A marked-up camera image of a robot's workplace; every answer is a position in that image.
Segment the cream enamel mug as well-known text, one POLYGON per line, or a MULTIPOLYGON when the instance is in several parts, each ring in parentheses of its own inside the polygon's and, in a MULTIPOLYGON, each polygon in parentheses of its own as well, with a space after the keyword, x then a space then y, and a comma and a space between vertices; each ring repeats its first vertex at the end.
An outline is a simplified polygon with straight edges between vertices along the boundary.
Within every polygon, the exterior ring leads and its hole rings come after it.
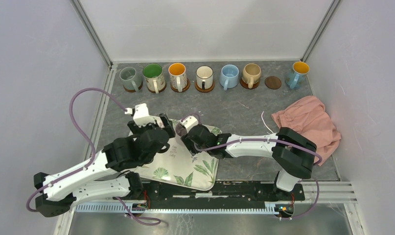
POLYGON ((201 89, 207 89, 213 84, 213 69, 209 66, 200 66, 196 70, 196 82, 201 89))

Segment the dark walnut coaster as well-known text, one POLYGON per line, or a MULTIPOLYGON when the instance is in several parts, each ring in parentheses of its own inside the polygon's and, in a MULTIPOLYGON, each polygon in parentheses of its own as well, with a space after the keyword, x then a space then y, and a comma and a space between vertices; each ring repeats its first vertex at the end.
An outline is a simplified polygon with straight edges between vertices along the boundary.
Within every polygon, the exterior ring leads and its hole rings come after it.
POLYGON ((268 76, 265 79, 265 85, 272 90, 277 90, 282 86, 281 80, 276 76, 268 76))

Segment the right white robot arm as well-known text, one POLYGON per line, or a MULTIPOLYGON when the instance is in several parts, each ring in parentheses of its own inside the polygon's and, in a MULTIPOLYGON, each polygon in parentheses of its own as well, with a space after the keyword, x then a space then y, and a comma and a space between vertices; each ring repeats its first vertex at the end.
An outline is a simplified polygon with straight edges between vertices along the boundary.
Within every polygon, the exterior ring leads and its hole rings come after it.
POLYGON ((207 153, 217 159, 274 159, 282 168, 272 187, 273 195, 279 200, 290 196, 298 182, 310 179, 313 166, 321 161, 316 144, 288 127, 264 136, 239 136, 231 133, 216 135, 202 124, 193 127, 179 124, 177 129, 192 155, 207 153))

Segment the leaf patterned serving tray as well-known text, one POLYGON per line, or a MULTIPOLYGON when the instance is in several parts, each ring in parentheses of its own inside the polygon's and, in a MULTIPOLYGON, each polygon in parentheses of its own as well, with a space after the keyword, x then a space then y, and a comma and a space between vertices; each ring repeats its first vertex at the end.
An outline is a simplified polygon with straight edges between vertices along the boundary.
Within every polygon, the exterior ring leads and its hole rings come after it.
POLYGON ((218 159, 200 152, 192 155, 179 136, 169 139, 170 148, 157 153, 149 164, 130 170, 140 177, 196 190, 210 190, 214 186, 218 159))

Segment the orange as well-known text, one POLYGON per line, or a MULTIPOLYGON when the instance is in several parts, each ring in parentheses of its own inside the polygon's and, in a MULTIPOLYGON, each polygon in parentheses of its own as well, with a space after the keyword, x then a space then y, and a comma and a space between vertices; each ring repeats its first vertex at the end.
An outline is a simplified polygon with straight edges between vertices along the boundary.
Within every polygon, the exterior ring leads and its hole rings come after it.
POLYGON ((291 71, 285 77, 285 84, 290 89, 298 89, 309 71, 310 67, 307 63, 302 61, 295 62, 291 71))

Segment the grey green ribbed mug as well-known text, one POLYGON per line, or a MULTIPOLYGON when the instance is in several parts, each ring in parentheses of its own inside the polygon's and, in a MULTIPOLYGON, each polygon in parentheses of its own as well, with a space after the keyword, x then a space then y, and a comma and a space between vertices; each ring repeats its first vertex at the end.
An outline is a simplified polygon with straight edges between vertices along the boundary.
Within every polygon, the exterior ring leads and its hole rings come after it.
POLYGON ((138 75, 136 69, 133 67, 123 68, 119 74, 119 77, 124 90, 127 92, 138 92, 143 86, 142 78, 138 75))

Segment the white mug green inside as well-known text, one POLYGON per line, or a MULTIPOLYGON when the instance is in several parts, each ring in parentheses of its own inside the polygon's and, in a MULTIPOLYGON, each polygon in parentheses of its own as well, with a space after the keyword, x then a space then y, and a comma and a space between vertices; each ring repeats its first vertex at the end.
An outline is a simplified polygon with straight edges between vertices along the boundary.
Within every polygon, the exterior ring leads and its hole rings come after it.
POLYGON ((143 77, 149 89, 158 91, 166 85, 163 68, 159 64, 148 64, 142 70, 143 77))

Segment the white mug orange inside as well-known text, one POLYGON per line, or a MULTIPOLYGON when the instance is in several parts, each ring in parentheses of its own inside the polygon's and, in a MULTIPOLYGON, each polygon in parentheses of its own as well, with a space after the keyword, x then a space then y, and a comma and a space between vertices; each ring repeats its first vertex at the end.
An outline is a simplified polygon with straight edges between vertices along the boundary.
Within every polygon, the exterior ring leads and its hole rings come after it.
POLYGON ((171 64, 168 72, 170 75, 170 84, 181 93, 188 81, 185 65, 182 63, 171 64))

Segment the light blue mug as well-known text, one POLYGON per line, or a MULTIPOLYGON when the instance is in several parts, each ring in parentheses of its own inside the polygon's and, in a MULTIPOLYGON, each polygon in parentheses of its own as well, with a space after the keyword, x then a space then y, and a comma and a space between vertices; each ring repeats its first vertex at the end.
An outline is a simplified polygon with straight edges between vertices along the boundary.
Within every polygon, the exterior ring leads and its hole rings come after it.
POLYGON ((237 86, 239 81, 239 69, 235 65, 225 65, 221 69, 219 82, 223 90, 231 89, 237 86))

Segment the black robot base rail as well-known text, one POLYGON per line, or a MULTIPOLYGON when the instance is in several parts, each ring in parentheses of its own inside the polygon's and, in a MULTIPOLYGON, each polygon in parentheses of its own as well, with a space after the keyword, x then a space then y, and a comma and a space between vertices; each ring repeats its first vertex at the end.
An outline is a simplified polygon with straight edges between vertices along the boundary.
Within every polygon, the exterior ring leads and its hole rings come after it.
POLYGON ((301 184, 291 192, 262 181, 216 181, 206 191, 157 181, 144 182, 143 186, 144 192, 131 200, 146 200, 151 209, 262 209, 265 203, 305 200, 301 184))

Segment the beige ceramic mug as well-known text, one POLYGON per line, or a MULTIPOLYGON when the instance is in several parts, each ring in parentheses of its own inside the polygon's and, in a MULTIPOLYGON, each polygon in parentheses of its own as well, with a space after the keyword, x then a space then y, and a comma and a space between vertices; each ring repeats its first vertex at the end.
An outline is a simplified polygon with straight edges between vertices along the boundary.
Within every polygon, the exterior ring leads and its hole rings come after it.
POLYGON ((241 78, 243 78, 243 81, 247 83, 251 88, 254 83, 260 81, 261 78, 260 66, 254 63, 247 64, 242 71, 241 78))

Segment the pink ribbed mug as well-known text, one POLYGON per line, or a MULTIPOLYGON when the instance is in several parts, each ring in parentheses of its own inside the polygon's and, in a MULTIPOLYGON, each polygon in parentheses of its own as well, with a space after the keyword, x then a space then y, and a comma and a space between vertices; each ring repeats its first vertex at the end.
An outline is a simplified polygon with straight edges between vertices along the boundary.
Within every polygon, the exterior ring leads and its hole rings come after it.
POLYGON ((182 136, 187 134, 187 130, 179 123, 175 127, 175 132, 180 137, 182 137, 182 136))

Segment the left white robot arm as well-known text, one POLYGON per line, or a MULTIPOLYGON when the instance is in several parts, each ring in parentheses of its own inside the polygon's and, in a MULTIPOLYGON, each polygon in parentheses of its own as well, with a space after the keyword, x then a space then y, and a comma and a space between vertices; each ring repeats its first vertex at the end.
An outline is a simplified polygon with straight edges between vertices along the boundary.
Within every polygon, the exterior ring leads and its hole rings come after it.
POLYGON ((32 209, 29 202, 26 208, 54 217, 97 199, 139 199, 144 187, 139 174, 132 170, 151 163, 156 154, 166 152, 170 148, 169 140, 176 133, 166 114, 153 117, 142 127, 133 121, 128 126, 132 135, 115 139, 94 157, 59 173, 35 174, 36 192, 31 196, 35 208, 32 209))

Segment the pink drawstring cloth bag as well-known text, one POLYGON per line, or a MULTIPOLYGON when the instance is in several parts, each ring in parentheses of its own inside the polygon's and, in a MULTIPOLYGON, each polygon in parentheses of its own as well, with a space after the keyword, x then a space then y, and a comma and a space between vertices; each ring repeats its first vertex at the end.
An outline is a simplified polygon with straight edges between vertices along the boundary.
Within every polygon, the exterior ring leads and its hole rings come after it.
POLYGON ((291 128, 316 144, 317 153, 322 157, 319 166, 340 144, 341 134, 316 96, 305 96, 271 117, 279 128, 291 128))

